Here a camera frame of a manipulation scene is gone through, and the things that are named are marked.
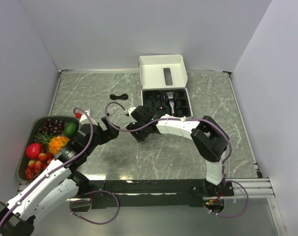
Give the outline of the silver black hair clipper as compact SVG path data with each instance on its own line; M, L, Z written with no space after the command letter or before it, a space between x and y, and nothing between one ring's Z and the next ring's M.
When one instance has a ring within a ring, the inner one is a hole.
M171 114L172 114L172 116L174 116L175 115L174 92L167 92L166 95L167 95L168 102L169 102L169 105L171 108Z

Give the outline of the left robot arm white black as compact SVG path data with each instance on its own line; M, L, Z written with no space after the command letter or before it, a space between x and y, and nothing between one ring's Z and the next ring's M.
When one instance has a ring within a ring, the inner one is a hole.
M29 236L35 221L57 204L89 191L89 179L77 169L99 145L118 137L117 126L103 118L106 129L89 120L64 146L48 167L20 194L7 203L0 202L0 234Z

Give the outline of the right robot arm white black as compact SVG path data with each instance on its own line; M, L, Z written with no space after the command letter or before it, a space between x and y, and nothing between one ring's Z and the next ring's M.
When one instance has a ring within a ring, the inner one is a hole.
M126 126L138 142L143 142L150 134L169 134L190 139L201 157L206 160L206 190L217 196L223 190L225 177L225 156L231 151L228 135L209 116L202 119L176 118L168 114L152 113L143 106L131 107L128 115L133 121Z

